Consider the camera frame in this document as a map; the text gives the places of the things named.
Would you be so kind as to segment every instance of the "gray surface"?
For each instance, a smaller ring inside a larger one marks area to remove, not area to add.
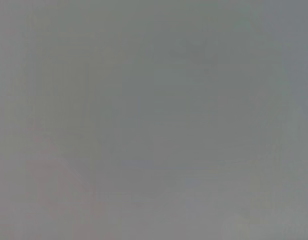
[[[123,239],[308,239],[308,1],[0,3],[7,159],[29,132]]]

